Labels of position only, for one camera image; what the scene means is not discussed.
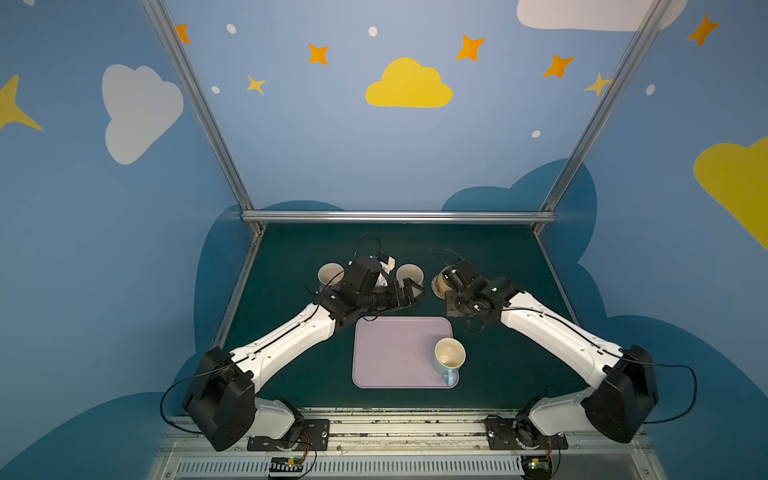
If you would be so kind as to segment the yellow mug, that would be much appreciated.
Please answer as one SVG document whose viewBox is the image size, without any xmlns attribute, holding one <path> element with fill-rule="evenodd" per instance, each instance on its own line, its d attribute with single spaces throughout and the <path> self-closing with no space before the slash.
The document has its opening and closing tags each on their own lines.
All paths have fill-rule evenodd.
<svg viewBox="0 0 768 480">
<path fill-rule="evenodd" d="M 445 267 L 431 281 L 431 289 L 434 295 L 445 300 L 449 293 L 456 294 L 459 284 L 456 277 L 456 269 L 452 266 Z"/>
</svg>

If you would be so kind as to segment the light blue mug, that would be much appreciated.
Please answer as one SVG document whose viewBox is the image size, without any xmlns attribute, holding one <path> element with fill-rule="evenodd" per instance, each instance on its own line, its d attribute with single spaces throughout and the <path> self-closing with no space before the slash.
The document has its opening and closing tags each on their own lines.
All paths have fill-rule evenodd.
<svg viewBox="0 0 768 480">
<path fill-rule="evenodd" d="M 459 381 L 459 370 L 466 361 L 466 350 L 455 338 L 442 338 L 433 353 L 433 367 L 448 388 L 453 388 Z"/>
</svg>

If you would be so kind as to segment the purple mug cream inside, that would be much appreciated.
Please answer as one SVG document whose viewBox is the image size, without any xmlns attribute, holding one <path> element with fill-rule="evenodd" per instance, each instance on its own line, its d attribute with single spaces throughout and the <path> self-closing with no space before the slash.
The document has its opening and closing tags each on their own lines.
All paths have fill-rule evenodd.
<svg viewBox="0 0 768 480">
<path fill-rule="evenodd" d="M 322 291 L 338 284 L 344 276 L 344 267 L 338 263 L 326 263 L 317 272 L 319 290 Z"/>
</svg>

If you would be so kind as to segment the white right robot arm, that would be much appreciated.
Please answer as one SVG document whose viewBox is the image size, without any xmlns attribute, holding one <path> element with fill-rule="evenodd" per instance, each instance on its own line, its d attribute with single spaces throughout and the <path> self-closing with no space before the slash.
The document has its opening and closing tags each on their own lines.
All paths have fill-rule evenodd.
<svg viewBox="0 0 768 480">
<path fill-rule="evenodd" d="M 533 340 L 587 384 L 579 392 L 534 398 L 518 412 L 512 434 L 524 449 L 566 432 L 600 433 L 629 443 L 659 400 L 652 358 L 639 346 L 624 349 L 566 320 L 506 278 L 464 281 L 443 273 L 448 308 L 461 317 L 500 321 Z"/>
</svg>

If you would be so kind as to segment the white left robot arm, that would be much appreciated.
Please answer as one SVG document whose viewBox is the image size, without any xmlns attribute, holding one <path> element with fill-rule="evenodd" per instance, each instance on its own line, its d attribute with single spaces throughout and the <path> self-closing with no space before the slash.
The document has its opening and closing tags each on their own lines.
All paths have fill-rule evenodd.
<svg viewBox="0 0 768 480">
<path fill-rule="evenodd" d="M 259 398 L 262 387 L 306 350 L 360 318 L 407 308 L 423 294 L 423 283 L 412 278 L 389 278 L 384 286 L 363 290 L 345 281 L 325 287 L 269 334 L 231 351 L 209 350 L 190 380 L 183 409 L 216 451 L 244 437 L 294 447 L 302 440 L 303 415 L 284 398 Z"/>
</svg>

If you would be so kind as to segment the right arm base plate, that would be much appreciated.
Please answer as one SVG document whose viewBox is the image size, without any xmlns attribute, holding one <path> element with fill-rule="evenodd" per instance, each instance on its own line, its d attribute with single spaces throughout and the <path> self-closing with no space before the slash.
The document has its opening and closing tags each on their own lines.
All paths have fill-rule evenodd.
<svg viewBox="0 0 768 480">
<path fill-rule="evenodd" d="M 483 421 L 491 450 L 567 450 L 564 435 L 545 436 L 528 420 L 488 415 Z"/>
</svg>

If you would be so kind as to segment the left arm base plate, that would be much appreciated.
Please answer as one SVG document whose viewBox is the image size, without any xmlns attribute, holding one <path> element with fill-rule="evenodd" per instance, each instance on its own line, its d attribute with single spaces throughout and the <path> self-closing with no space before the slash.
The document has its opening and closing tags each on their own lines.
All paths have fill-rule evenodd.
<svg viewBox="0 0 768 480">
<path fill-rule="evenodd" d="M 280 439 L 249 437 L 248 451 L 292 451 L 297 447 L 310 446 L 317 451 L 326 451 L 330 438 L 328 419 L 304 419 L 297 421 Z"/>
</svg>

